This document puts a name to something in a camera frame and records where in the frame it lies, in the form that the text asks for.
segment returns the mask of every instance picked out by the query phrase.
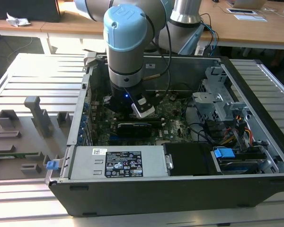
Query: black plastic component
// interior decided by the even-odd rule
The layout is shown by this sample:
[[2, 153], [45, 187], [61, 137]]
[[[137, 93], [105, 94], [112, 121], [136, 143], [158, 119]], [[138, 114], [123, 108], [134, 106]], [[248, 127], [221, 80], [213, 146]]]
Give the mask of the black plastic component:
[[59, 22], [63, 4], [64, 0], [0, 0], [0, 20], [5, 20], [8, 12], [17, 18]]
[[259, 147], [259, 146], [248, 147], [247, 152], [249, 152], [249, 153], [261, 153], [261, 147]]
[[225, 136], [226, 129], [231, 125], [233, 125], [232, 121], [215, 122], [207, 120], [204, 123], [204, 131], [210, 135], [213, 140], [221, 141]]
[[165, 143], [164, 153], [171, 155], [174, 168], [171, 176], [217, 175], [208, 143]]
[[147, 123], [122, 123], [117, 126], [121, 138], [145, 138], [151, 136], [152, 126]]

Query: wire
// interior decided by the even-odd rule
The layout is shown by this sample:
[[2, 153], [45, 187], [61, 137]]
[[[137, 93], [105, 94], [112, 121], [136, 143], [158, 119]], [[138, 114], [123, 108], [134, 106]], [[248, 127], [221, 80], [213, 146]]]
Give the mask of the wire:
[[222, 142], [221, 145], [227, 144], [227, 143], [229, 143], [230, 141], [232, 141], [235, 138], [236, 138], [235, 136], [231, 136], [229, 139], [227, 139], [226, 141]]
[[215, 7], [219, 7], [224, 13], [226, 13], [226, 14], [232, 14], [232, 13], [230, 13], [230, 12], [225, 12], [219, 5], [218, 5], [218, 3], [215, 3], [215, 4], [213, 4], [213, 8], [215, 8]]
[[14, 53], [16, 53], [17, 51], [19, 51], [19, 50], [21, 50], [21, 49], [23, 49], [23, 48], [28, 47], [30, 44], [32, 44], [33, 38], [30, 37], [30, 39], [31, 39], [31, 40], [30, 40], [29, 44], [27, 44], [27, 45], [25, 45], [25, 46], [22, 46], [22, 47], [19, 47], [18, 49], [16, 49], [16, 50], [13, 51], [12, 53], [10, 53], [9, 56], [7, 57], [8, 61], [9, 61], [9, 57], [10, 57], [11, 55], [13, 55]]
[[277, 12], [278, 12], [278, 9], [265, 6], [265, 7], [263, 7], [263, 10], [264, 10], [264, 11], [273, 12], [273, 13], [279, 15], [280, 17], [284, 17], [284, 15], [281, 15], [281, 14], [278, 14], [278, 13], [277, 13]]
[[247, 132], [249, 134], [249, 144], [252, 146], [252, 141], [253, 141], [252, 131], [250, 129], [248, 129], [247, 127], [245, 127], [244, 129], [245, 129], [245, 132]]
[[200, 16], [207, 15], [209, 17], [209, 26], [212, 27], [212, 19], [208, 13], [201, 14]]
[[169, 37], [169, 63], [168, 63], [168, 65], [166, 66], [166, 69], [165, 69], [162, 73], [160, 73], [161, 76], [164, 75], [164, 74], [169, 70], [170, 64], [171, 64], [171, 37], [170, 37], [170, 32], [169, 32], [169, 26], [168, 26], [168, 24], [166, 24], [166, 30], [167, 30], [167, 35], [168, 35], [168, 37]]
[[13, 48], [10, 47], [9, 43], [5, 40], [5, 38], [4, 38], [1, 34], [0, 34], [0, 37], [2, 37], [2, 39], [3, 39], [3, 41], [6, 43], [6, 45], [7, 45], [12, 51], [14, 51]]
[[147, 80], [150, 80], [150, 79], [158, 78], [158, 77], [164, 75], [166, 72], [167, 72], [168, 74], [170, 73], [170, 72], [169, 72], [169, 68], [170, 68], [170, 65], [171, 65], [171, 52], [172, 52], [172, 48], [171, 48], [171, 37], [170, 37], [170, 31], [169, 31], [169, 26], [168, 26], [168, 24], [166, 24], [166, 30], [167, 30], [167, 35], [168, 35], [168, 37], [169, 37], [169, 62], [168, 62], [168, 64], [166, 63], [163, 54], [160, 52], [160, 47], [159, 47], [158, 45], [156, 45], [155, 42], [152, 40], [151, 43], [157, 48], [159, 54], [160, 54], [161, 57], [163, 58], [164, 62], [166, 63], [166, 68], [165, 68], [165, 70], [164, 70], [162, 73], [160, 73], [160, 74], [156, 74], [156, 75], [153, 75], [153, 76], [150, 76], [150, 77], [145, 77], [145, 78], [143, 78], [143, 79], [142, 79], [143, 81], [147, 81]]
[[190, 127], [190, 126], [192, 126], [192, 125], [194, 125], [194, 124], [200, 125], [201, 127], [204, 126], [204, 124], [202, 124], [202, 123], [191, 123], [191, 124], [189, 124], [188, 126]]
[[212, 144], [212, 142], [204, 135], [202, 135], [200, 132], [197, 132], [196, 130], [192, 129], [191, 127], [189, 127], [191, 131], [193, 131], [194, 133], [196, 133], [198, 136], [203, 137], [204, 139], [206, 139], [206, 141], [208, 141], [210, 144]]
[[[201, 14], [200, 16], [203, 16], [203, 15], [208, 15], [208, 17], [209, 17], [209, 27], [212, 28], [212, 19], [211, 19], [210, 15], [209, 15], [208, 13], [204, 13], [204, 14]], [[208, 47], [212, 44], [212, 42], [213, 42], [213, 34], [212, 34], [212, 33], [210, 33], [210, 34], [212, 35], [212, 38], [211, 38], [209, 44], [207, 45], [207, 47], [205, 47], [204, 52], [207, 50], [207, 48], [208, 48]]]
[[200, 133], [201, 133], [202, 131], [205, 133], [205, 131], [204, 131], [203, 129], [199, 131], [199, 133], [198, 133], [198, 142], [200, 142]]
[[114, 132], [112, 132], [112, 131], [109, 131], [108, 133], [109, 133], [109, 134], [114, 134], [114, 135], [118, 136], [116, 133], [114, 133]]
[[218, 33], [217, 33], [216, 31], [213, 31], [212, 28], [209, 27], [207, 24], [204, 24], [204, 23], [203, 23], [203, 25], [204, 25], [205, 27], [207, 27], [207, 29], [211, 32], [211, 34], [212, 34], [213, 37], [214, 37], [213, 50], [212, 50], [212, 52], [210, 53], [210, 56], [212, 56], [212, 55], [213, 55], [213, 52], [214, 52], [214, 50], [215, 50], [215, 48], [216, 48], [216, 46], [217, 46], [217, 44], [218, 44], [218, 42], [217, 42], [217, 37], [218, 37], [219, 35], [216, 36], [216, 34], [218, 34]]
[[170, 63], [171, 63], [171, 42], [169, 43], [169, 48], [170, 48], [170, 50], [169, 50], [169, 63], [167, 64], [167, 62], [166, 62], [166, 60], [165, 60], [165, 58], [164, 58], [164, 56], [163, 56], [163, 54], [161, 53], [161, 51], [160, 51], [160, 48], [153, 42], [153, 41], [151, 41], [152, 42], [152, 44], [154, 44], [156, 47], [157, 47], [157, 49], [158, 49], [158, 52], [159, 52], [159, 54], [161, 55], [161, 58], [163, 59], [163, 61], [165, 62], [165, 64], [166, 64], [166, 68], [167, 68], [167, 74], [168, 74], [168, 84], [167, 84], [167, 87], [166, 87], [166, 89], [165, 89], [165, 92], [164, 92], [164, 94], [163, 94], [163, 96], [162, 96], [162, 98], [161, 98], [161, 101], [164, 99], [164, 97], [166, 96], [166, 94], [168, 93], [168, 91], [169, 91], [169, 88], [170, 88], [170, 80], [171, 80], [171, 78], [170, 78], [170, 71], [169, 71], [169, 65], [170, 65]]

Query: wooden desk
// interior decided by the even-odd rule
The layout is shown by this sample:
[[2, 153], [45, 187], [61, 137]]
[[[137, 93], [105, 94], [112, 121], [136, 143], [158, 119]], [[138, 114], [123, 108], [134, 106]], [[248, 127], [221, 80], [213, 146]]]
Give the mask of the wooden desk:
[[[264, 7], [276, 9], [278, 14], [284, 16], [283, 2], [268, 1]], [[226, 0], [216, 4], [211, 0], [203, 0], [200, 8], [200, 14], [210, 14], [212, 27], [219, 34], [219, 46], [284, 49], [284, 17], [262, 9], [258, 11], [258, 16], [264, 17], [267, 22], [238, 20], [235, 14], [226, 13], [227, 8], [230, 6]], [[209, 24], [208, 16], [202, 17]], [[198, 48], [204, 48], [210, 40], [210, 33], [204, 32]]]
[[65, 12], [59, 23], [46, 22], [42, 32], [78, 35], [100, 35], [103, 38], [103, 23], [94, 22], [74, 12]]
[[14, 27], [6, 20], [0, 20], [0, 34], [10, 36], [29, 36], [45, 38], [46, 34], [41, 34], [41, 28], [45, 24], [44, 21], [31, 21], [29, 26]]
[[[268, 1], [265, 7], [277, 9], [284, 15], [284, 3]], [[259, 14], [267, 22], [244, 21], [235, 18], [234, 14], [227, 13], [230, 5], [226, 0], [213, 3], [212, 0], [203, 0], [200, 14], [209, 13], [212, 26], [219, 34], [219, 46], [284, 49], [284, 17], [274, 12], [263, 11]], [[208, 16], [202, 16], [209, 24]], [[32, 22], [31, 26], [12, 27], [5, 20], [0, 21], [2, 35], [39, 37], [45, 53], [52, 53], [49, 37], [69, 37], [80, 39], [103, 39], [103, 24], [80, 16], [73, 3], [67, 3], [67, 11], [60, 23]], [[198, 44], [202, 50], [211, 39], [209, 32], [204, 32]]]

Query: metal bracket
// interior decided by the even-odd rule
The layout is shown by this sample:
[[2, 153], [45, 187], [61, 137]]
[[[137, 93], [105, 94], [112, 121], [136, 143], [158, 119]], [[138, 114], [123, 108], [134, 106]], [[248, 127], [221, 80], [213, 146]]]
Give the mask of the metal bracket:
[[224, 105], [224, 111], [226, 113], [226, 117], [233, 117], [232, 112], [234, 110], [243, 111], [243, 110], [247, 110], [247, 109], [248, 109], [248, 107], [247, 107], [246, 103], [236, 102], [236, 103], [226, 103]]
[[90, 67], [90, 66], [96, 65], [97, 64], [96, 56], [97, 56], [96, 52], [87, 52], [83, 60], [84, 66]]
[[198, 103], [216, 103], [216, 102], [222, 102], [223, 99], [221, 95], [219, 94], [212, 94], [208, 92], [195, 92], [194, 94], [195, 101]]
[[168, 170], [171, 170], [174, 168], [174, 164], [172, 163], [171, 155], [165, 155], [165, 162], [166, 162], [166, 168]]

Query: blue tab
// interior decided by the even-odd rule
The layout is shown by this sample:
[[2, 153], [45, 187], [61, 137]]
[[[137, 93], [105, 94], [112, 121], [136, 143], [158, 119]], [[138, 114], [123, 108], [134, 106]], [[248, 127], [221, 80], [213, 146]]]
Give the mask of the blue tab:
[[218, 148], [214, 151], [216, 158], [235, 157], [235, 154], [231, 148]]
[[46, 165], [47, 170], [58, 170], [59, 169], [59, 161], [49, 161]]

